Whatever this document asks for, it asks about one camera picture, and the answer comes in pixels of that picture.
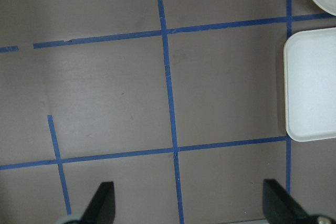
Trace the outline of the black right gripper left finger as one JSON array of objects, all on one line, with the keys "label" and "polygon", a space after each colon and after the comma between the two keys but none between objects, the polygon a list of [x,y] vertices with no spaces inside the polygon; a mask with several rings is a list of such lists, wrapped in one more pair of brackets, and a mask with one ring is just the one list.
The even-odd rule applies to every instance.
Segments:
[{"label": "black right gripper left finger", "polygon": [[80,218],[80,223],[113,223],[116,216],[113,182],[102,182]]}]

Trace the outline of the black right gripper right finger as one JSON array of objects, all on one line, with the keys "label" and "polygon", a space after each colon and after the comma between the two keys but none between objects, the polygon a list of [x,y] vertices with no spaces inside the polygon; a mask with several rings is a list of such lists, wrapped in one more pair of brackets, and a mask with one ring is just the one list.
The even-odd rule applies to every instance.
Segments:
[{"label": "black right gripper right finger", "polygon": [[275,179],[264,179],[262,188],[263,214],[268,223],[315,223],[315,216],[309,215]]}]

